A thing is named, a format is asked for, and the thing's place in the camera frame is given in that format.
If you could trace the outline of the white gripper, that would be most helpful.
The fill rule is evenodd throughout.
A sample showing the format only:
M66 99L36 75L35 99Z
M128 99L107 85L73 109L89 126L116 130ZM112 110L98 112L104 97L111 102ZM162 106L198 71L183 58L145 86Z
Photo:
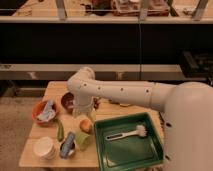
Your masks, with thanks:
M75 98L73 101L73 115L78 117L82 114L89 115L94 106L94 101L92 98Z

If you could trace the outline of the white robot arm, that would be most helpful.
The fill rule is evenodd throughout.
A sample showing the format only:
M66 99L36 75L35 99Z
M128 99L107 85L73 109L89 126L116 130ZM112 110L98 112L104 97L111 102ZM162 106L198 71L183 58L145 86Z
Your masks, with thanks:
M74 108L88 112L94 97L150 108L164 114L164 171L213 171L213 87L146 81L98 81L89 67L67 81Z

